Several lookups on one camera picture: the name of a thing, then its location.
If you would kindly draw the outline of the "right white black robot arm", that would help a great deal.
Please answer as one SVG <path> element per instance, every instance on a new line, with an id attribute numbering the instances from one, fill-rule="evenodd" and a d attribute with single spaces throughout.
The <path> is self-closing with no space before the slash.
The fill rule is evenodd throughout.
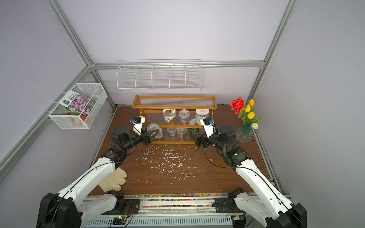
<path id="1" fill-rule="evenodd" d="M 305 228 L 307 211 L 300 204 L 294 204 L 277 190 L 262 174 L 249 154 L 238 144 L 235 132 L 230 125 L 216 128 L 212 123 L 204 125 L 202 135 L 192 135 L 196 147 L 214 147 L 226 163 L 242 177 L 260 198 L 253 199 L 243 190 L 231 193 L 234 205 L 251 215 L 266 228 Z"/>

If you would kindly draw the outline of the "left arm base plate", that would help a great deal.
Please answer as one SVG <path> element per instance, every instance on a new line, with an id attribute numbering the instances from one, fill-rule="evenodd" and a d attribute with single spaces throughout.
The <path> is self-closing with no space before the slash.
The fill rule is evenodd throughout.
<path id="1" fill-rule="evenodd" d="M 111 211 L 107 211 L 102 215 L 137 215 L 139 212 L 141 201 L 139 199 L 124 199 L 117 202 L 117 205 Z"/>

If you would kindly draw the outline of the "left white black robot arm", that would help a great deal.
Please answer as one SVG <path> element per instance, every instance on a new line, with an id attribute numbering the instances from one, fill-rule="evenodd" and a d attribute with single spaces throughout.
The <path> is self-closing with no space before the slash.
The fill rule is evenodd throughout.
<path id="1" fill-rule="evenodd" d="M 89 193 L 109 174 L 114 172 L 127 158 L 128 150 L 139 143 L 151 144 L 159 130 L 130 132 L 125 127 L 118 127 L 111 135 L 111 147 L 106 150 L 96 163 L 72 184 L 58 193 L 48 193 L 40 202 L 37 219 L 38 228 L 80 228 L 90 220 L 108 211 L 133 214 L 127 209 L 124 195 L 111 190 L 103 196 L 82 205 Z"/>

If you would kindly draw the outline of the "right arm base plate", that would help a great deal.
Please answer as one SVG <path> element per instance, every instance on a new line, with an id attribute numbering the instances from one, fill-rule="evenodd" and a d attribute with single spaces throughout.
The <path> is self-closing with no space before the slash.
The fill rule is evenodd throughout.
<path id="1" fill-rule="evenodd" d="M 216 213 L 244 213 L 229 197 L 215 198 L 212 206 L 215 208 Z"/>

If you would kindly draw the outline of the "clear jar purple label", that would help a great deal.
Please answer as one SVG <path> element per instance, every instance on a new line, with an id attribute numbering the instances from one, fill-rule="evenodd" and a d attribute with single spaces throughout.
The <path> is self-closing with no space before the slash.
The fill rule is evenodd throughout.
<path id="1" fill-rule="evenodd" d="M 189 122 L 190 112 L 187 109 L 182 109 L 179 111 L 179 118 L 182 123 Z"/>

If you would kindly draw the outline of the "strawberry lid seed jar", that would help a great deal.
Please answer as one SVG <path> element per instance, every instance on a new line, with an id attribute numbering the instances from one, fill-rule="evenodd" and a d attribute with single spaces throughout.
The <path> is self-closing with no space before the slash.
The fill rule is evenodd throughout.
<path id="1" fill-rule="evenodd" d="M 166 124 L 174 124 L 176 122 L 176 110 L 172 108 L 164 109 L 163 117 Z"/>

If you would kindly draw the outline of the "clear jar red label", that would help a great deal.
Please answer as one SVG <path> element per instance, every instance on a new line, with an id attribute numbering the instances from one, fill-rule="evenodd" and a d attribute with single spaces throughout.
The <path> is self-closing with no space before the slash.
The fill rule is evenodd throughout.
<path id="1" fill-rule="evenodd" d="M 163 130 L 162 128 L 156 124 L 156 123 L 152 123 L 147 127 L 147 132 L 149 132 L 151 134 L 151 136 L 154 137 L 154 139 L 156 140 L 160 140 L 163 137 Z"/>

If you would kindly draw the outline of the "wooden two-tier shelf rack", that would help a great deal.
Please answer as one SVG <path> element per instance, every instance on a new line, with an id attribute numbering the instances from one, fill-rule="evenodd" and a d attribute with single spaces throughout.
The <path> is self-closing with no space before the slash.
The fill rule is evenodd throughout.
<path id="1" fill-rule="evenodd" d="M 213 117 L 217 102 L 215 96 L 136 95 L 132 107 L 145 117 L 145 126 L 156 124 L 162 129 L 154 144 L 193 145 L 190 132 L 204 132 L 198 119 Z"/>

